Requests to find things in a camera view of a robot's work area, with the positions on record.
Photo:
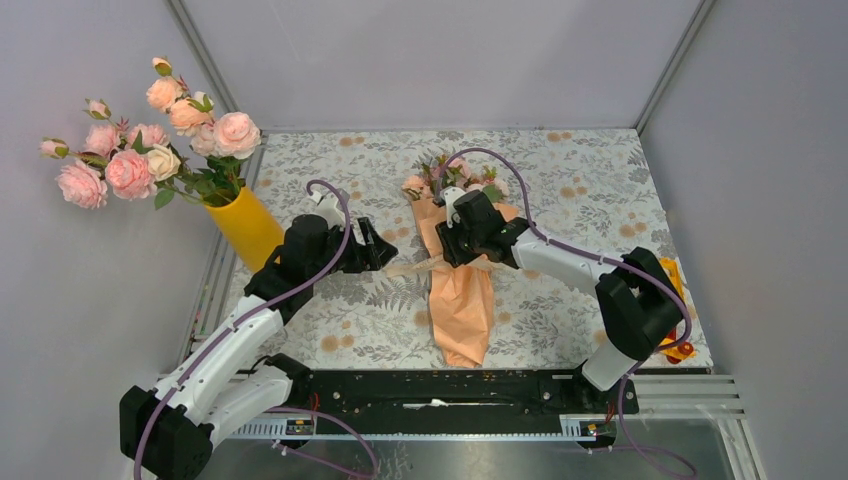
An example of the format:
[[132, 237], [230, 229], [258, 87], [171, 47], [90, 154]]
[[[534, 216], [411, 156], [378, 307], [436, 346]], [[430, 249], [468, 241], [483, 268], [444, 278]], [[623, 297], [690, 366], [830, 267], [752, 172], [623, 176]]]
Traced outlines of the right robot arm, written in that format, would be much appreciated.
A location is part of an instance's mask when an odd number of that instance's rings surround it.
[[446, 219], [436, 232], [451, 266], [486, 259], [548, 275], [597, 300], [607, 339], [578, 369], [573, 396], [583, 410], [607, 405], [619, 380], [685, 321], [684, 301], [658, 258], [644, 248], [609, 258], [567, 245], [523, 217], [505, 219], [481, 191], [449, 187], [440, 202]]

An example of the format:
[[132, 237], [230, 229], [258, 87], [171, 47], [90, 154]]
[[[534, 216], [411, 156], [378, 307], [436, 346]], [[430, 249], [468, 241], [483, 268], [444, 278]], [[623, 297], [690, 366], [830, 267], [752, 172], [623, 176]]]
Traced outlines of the orange paper bouquet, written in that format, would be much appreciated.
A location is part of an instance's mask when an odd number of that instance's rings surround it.
[[448, 153], [423, 157], [421, 172], [407, 178], [401, 191], [410, 201], [418, 233], [430, 256], [428, 307], [434, 340], [448, 365], [474, 368], [483, 364], [495, 323], [493, 265], [482, 258], [470, 266], [453, 268], [442, 259], [436, 226], [446, 220], [446, 213], [434, 203], [435, 188], [491, 192], [495, 208], [507, 220], [515, 218], [518, 209], [501, 202], [509, 196], [509, 189], [497, 178], [494, 167], [485, 166], [475, 173], [463, 157], [458, 157], [441, 173], [449, 157]]

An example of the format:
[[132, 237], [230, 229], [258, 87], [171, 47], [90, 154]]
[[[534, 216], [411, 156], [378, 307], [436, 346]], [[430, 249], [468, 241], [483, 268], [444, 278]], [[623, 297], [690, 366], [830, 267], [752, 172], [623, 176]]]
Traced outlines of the cream printed ribbon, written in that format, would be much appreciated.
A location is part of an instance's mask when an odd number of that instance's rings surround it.
[[[463, 267], [473, 267], [491, 273], [495, 270], [505, 268], [505, 265], [491, 262], [485, 256], [482, 256], [474, 259], [469, 264], [463, 264]], [[383, 268], [383, 272], [387, 277], [396, 277], [417, 275], [433, 270], [451, 269], [454, 269], [454, 266], [447, 262], [442, 255], [438, 255], [437, 257], [429, 258], [416, 264], [389, 265]]]

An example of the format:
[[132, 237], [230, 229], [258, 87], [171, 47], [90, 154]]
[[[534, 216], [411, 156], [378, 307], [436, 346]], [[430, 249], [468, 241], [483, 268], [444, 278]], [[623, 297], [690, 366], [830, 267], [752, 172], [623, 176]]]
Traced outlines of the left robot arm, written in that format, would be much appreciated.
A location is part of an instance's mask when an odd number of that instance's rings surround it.
[[286, 354], [261, 358], [244, 380], [234, 377], [312, 299], [319, 280], [379, 271], [397, 254], [365, 217], [296, 217], [209, 338], [155, 386], [134, 386], [122, 397], [120, 450], [133, 462], [133, 478], [197, 478], [223, 440], [266, 411], [284, 409], [283, 444], [293, 448], [321, 432], [318, 418], [345, 414], [327, 375]]

